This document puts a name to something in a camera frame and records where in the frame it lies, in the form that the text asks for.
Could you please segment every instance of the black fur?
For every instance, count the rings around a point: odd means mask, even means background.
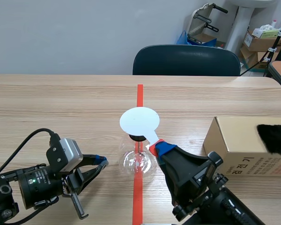
[[[260,124],[257,131],[267,151],[281,155],[281,125]]]

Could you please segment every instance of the black office chair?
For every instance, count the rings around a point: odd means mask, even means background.
[[[140,50],[133,75],[239,76],[238,57],[227,50],[197,45],[153,45]]]

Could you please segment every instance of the black bottle cap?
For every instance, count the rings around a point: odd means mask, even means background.
[[[133,135],[129,135],[129,137],[134,140],[135,142],[143,142],[144,140],[146,140],[146,138],[144,136],[133,136]]]

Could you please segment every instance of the clear glass bottle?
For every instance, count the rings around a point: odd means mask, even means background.
[[[119,168],[127,176],[133,178],[142,173],[143,178],[153,174],[157,161],[149,151],[149,142],[144,136],[125,134],[119,146]]]

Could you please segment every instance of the sink pedestal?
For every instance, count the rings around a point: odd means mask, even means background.
[[[242,42],[248,29],[253,11],[254,8],[238,8],[238,14],[233,23],[225,49],[232,51],[236,55],[239,54],[239,49],[242,46]]]

